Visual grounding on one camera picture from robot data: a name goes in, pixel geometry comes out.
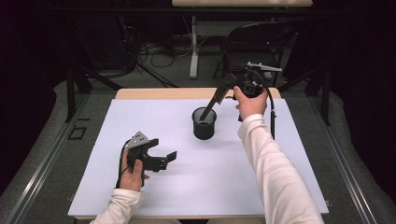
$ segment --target wooden desk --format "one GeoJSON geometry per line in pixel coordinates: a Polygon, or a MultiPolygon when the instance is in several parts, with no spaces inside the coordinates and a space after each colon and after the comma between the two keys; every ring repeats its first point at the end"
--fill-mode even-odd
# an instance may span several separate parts
{"type": "MultiPolygon", "coordinates": [[[[311,7],[312,0],[173,0],[174,7],[311,7]]],[[[205,21],[203,29],[198,29],[201,25],[192,16],[191,35],[192,35],[192,55],[190,78],[197,78],[198,70],[198,35],[228,35],[237,26],[248,23],[246,22],[228,22],[228,21],[205,21]]]]}
{"type": "MultiPolygon", "coordinates": [[[[192,111],[206,106],[215,88],[124,89],[107,111],[68,215],[93,219],[107,207],[117,181],[120,150],[138,131],[160,144],[150,156],[177,151],[167,170],[147,172],[145,200],[134,218],[262,217],[256,178],[237,136],[236,101],[215,104],[215,134],[199,140],[192,133],[192,111]]],[[[322,214],[329,213],[286,101],[272,89],[276,141],[296,166],[322,214]]]]}

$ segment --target white paper sheet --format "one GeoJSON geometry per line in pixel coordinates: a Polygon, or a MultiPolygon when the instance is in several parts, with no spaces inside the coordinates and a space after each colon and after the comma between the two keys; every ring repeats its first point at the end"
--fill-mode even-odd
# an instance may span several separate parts
{"type": "MultiPolygon", "coordinates": [[[[209,100],[113,100],[92,150],[69,216],[96,216],[106,207],[118,177],[120,151],[137,131],[159,138],[150,156],[177,151],[177,159],[142,188],[146,197],[136,217],[234,217],[263,215],[254,172],[237,136],[236,101],[215,105],[215,134],[199,140],[192,132],[192,112],[209,100]]],[[[276,141],[302,174],[322,214],[328,213],[322,193],[289,108],[275,99],[276,141]]],[[[265,113],[269,124],[269,108],[265,113]]]]}

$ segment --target black cup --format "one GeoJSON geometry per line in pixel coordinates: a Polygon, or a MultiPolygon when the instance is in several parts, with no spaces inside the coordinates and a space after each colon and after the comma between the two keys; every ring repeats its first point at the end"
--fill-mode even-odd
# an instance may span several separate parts
{"type": "Polygon", "coordinates": [[[192,121],[194,125],[194,135],[201,140],[207,140],[215,134],[215,121],[217,118],[216,112],[211,109],[207,114],[205,120],[200,121],[205,107],[199,107],[192,112],[192,121]]]}

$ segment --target long-sleeve white shirt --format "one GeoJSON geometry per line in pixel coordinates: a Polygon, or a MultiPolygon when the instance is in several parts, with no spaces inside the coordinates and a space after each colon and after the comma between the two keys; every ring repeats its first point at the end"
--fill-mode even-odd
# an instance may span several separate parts
{"type": "Polygon", "coordinates": [[[256,173],[266,223],[323,223],[303,178],[272,138],[262,115],[244,119],[238,135],[256,173]]]}

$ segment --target person's left hand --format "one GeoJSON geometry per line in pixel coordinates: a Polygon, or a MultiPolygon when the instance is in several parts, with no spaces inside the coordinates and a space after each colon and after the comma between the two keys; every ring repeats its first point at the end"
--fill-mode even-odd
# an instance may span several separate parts
{"type": "Polygon", "coordinates": [[[142,188],[143,162],[141,160],[136,160],[134,161],[133,168],[128,167],[128,163],[127,163],[128,152],[129,150],[126,149],[122,157],[121,170],[124,172],[121,175],[120,189],[140,191],[140,189],[142,188]]]}

